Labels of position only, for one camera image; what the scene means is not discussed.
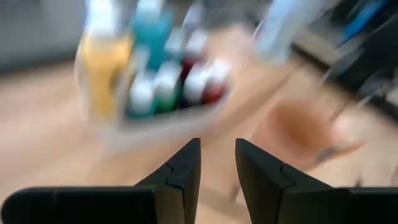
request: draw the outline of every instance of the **black plastic part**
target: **black plastic part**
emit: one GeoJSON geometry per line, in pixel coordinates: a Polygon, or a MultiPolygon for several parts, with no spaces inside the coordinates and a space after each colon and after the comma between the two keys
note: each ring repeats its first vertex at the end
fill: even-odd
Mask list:
{"type": "Polygon", "coordinates": [[[398,222],[398,188],[334,189],[243,139],[236,163],[253,224],[398,222]]]}
{"type": "Polygon", "coordinates": [[[333,10],[331,21],[343,24],[349,23],[358,15],[358,9],[368,0],[345,0],[341,1],[333,10]]]}
{"type": "Polygon", "coordinates": [[[133,187],[39,187],[4,202],[4,224],[195,222],[200,140],[193,139],[133,187]]]}
{"type": "Polygon", "coordinates": [[[373,32],[360,46],[363,50],[358,58],[352,61],[351,52],[331,67],[331,78],[335,78],[350,91],[358,91],[365,81],[378,71],[394,70],[398,66],[395,52],[398,50],[398,15],[392,16],[377,31],[373,32]],[[338,67],[346,64],[344,70],[338,67]]]}
{"type": "Polygon", "coordinates": [[[163,166],[137,184],[160,185],[164,183],[180,189],[183,193],[186,224],[195,223],[201,174],[200,148],[200,139],[192,139],[163,166]]]}

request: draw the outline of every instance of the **white bottle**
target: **white bottle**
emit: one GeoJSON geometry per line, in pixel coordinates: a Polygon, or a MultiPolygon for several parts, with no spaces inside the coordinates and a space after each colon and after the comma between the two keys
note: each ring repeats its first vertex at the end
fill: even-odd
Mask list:
{"type": "Polygon", "coordinates": [[[75,60],[87,112],[101,122],[118,122],[127,96],[132,39],[120,5],[87,0],[87,17],[75,60]]]}
{"type": "Polygon", "coordinates": [[[211,73],[208,78],[208,85],[225,85],[228,75],[231,73],[231,65],[216,58],[211,65],[211,73]]]}
{"type": "Polygon", "coordinates": [[[184,21],[182,22],[182,28],[188,33],[191,34],[197,28],[201,26],[201,17],[203,14],[203,8],[200,2],[193,3],[185,15],[184,21]]]}
{"type": "Polygon", "coordinates": [[[154,114],[154,88],[152,75],[138,75],[130,89],[129,113],[133,116],[149,116],[154,114]]]}
{"type": "Polygon", "coordinates": [[[203,29],[195,30],[187,46],[185,47],[185,53],[188,57],[199,57],[203,54],[207,40],[209,39],[209,33],[203,29]]]}
{"type": "Polygon", "coordinates": [[[134,48],[132,54],[132,63],[136,72],[143,72],[147,68],[150,57],[150,49],[145,45],[138,45],[134,48]]]}
{"type": "Polygon", "coordinates": [[[173,59],[181,60],[186,38],[187,35],[182,28],[173,28],[164,47],[165,51],[170,54],[173,59]]]}
{"type": "Polygon", "coordinates": [[[325,0],[274,0],[263,19],[255,53],[275,65],[283,65],[296,36],[320,15],[324,6],[325,0]]]}
{"type": "Polygon", "coordinates": [[[157,111],[168,112],[175,109],[181,71],[181,65],[176,62],[165,62],[160,67],[154,80],[157,111]]]}
{"type": "Polygon", "coordinates": [[[203,65],[195,65],[184,83],[183,97],[191,105],[202,103],[203,94],[209,79],[210,71],[203,65]]]}

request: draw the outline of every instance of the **bottle cap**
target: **bottle cap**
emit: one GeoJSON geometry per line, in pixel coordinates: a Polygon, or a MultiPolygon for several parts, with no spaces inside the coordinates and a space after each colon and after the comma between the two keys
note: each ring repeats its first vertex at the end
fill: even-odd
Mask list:
{"type": "Polygon", "coordinates": [[[132,60],[137,71],[144,71],[150,57],[150,50],[145,45],[138,45],[133,50],[132,60]]]}
{"type": "Polygon", "coordinates": [[[142,82],[150,83],[152,85],[154,82],[155,75],[156,73],[150,70],[138,71],[134,79],[134,82],[131,85],[131,89],[133,89],[135,85],[140,85],[142,82]]]}
{"type": "Polygon", "coordinates": [[[169,101],[174,97],[178,81],[171,76],[162,75],[155,78],[155,97],[161,101],[169,101]]]}
{"type": "Polygon", "coordinates": [[[164,0],[140,0],[137,3],[137,14],[145,18],[158,19],[162,13],[164,0]]]}
{"type": "Polygon", "coordinates": [[[216,59],[211,66],[209,85],[224,85],[231,72],[231,65],[223,60],[216,59]]]}
{"type": "Polygon", "coordinates": [[[201,55],[203,53],[203,49],[205,48],[208,38],[209,35],[205,30],[195,30],[191,35],[187,46],[185,47],[186,53],[192,55],[201,55]]]}
{"type": "Polygon", "coordinates": [[[208,76],[199,68],[192,69],[185,80],[183,95],[190,103],[200,103],[206,88],[208,76]]]}
{"type": "Polygon", "coordinates": [[[86,32],[99,35],[117,33],[119,11],[112,0],[89,0],[86,8],[86,32]]]}
{"type": "Polygon", "coordinates": [[[135,82],[130,89],[130,103],[134,114],[147,114],[154,103],[152,83],[145,79],[135,82]]]}
{"type": "Polygon", "coordinates": [[[201,4],[195,3],[189,7],[187,15],[182,22],[182,27],[188,32],[191,32],[198,28],[201,22],[202,7],[201,4]]]}
{"type": "Polygon", "coordinates": [[[182,66],[174,61],[164,62],[157,72],[157,76],[168,76],[178,80],[182,71],[182,66]]]}
{"type": "Polygon", "coordinates": [[[181,28],[174,28],[167,39],[165,50],[173,55],[181,55],[185,33],[181,28]]]}

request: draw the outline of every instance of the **red bottle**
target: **red bottle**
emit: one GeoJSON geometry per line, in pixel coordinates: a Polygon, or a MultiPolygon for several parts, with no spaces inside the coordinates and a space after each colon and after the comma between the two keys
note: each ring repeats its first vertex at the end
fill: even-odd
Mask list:
{"type": "Polygon", "coordinates": [[[201,64],[195,65],[183,86],[183,97],[189,106],[202,104],[203,94],[208,82],[208,73],[201,64]]]}
{"type": "Polygon", "coordinates": [[[205,91],[203,93],[203,102],[214,103],[223,97],[227,91],[227,76],[230,72],[230,66],[220,60],[216,60],[211,68],[211,75],[208,78],[205,91]]]}
{"type": "Polygon", "coordinates": [[[182,59],[181,81],[185,81],[194,64],[203,61],[203,49],[208,40],[208,33],[203,30],[195,30],[185,47],[182,59]]]}

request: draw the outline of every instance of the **bottle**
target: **bottle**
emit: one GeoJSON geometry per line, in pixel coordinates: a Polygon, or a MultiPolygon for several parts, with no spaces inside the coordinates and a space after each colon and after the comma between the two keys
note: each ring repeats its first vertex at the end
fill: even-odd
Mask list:
{"type": "Polygon", "coordinates": [[[325,5],[318,0],[274,0],[258,27],[255,53],[274,65],[289,59],[290,46],[300,31],[319,16],[325,5]]]}
{"type": "Polygon", "coordinates": [[[124,72],[130,66],[132,37],[128,26],[121,22],[123,14],[115,1],[91,0],[86,6],[88,13],[76,55],[76,72],[86,85],[83,88],[90,116],[114,121],[121,106],[117,93],[127,93],[127,86],[121,83],[133,78],[131,73],[124,72]]]}
{"type": "Polygon", "coordinates": [[[148,68],[158,71],[166,59],[164,47],[172,27],[172,11],[163,9],[163,0],[140,0],[131,20],[131,30],[136,45],[150,48],[148,68]]]}
{"type": "Polygon", "coordinates": [[[153,74],[137,75],[129,91],[127,107],[128,118],[147,118],[155,113],[155,93],[153,88],[153,74]]]}
{"type": "Polygon", "coordinates": [[[203,92],[205,91],[210,71],[204,65],[195,65],[183,87],[183,107],[197,106],[202,104],[203,92]]]}
{"type": "Polygon", "coordinates": [[[158,113],[175,109],[180,92],[179,76],[181,70],[181,66],[176,62],[165,62],[160,67],[154,81],[156,111],[158,113]]]}
{"type": "Polygon", "coordinates": [[[208,33],[204,30],[197,29],[192,33],[185,47],[185,54],[182,59],[182,81],[187,78],[194,64],[200,63],[205,58],[203,49],[205,48],[207,40],[208,33]]]}
{"type": "Polygon", "coordinates": [[[186,39],[187,35],[183,29],[173,28],[165,45],[167,60],[181,62],[185,49],[186,39]]]}
{"type": "Polygon", "coordinates": [[[187,14],[182,22],[182,29],[188,34],[192,33],[201,27],[203,6],[200,1],[194,2],[188,9],[187,14]]]}
{"type": "Polygon", "coordinates": [[[132,53],[135,69],[137,73],[142,73],[147,69],[150,57],[150,49],[145,45],[137,45],[132,53]]]}
{"type": "Polygon", "coordinates": [[[231,66],[220,59],[216,59],[211,66],[211,73],[203,94],[204,103],[214,103],[223,97],[227,89],[227,77],[231,66]]]}

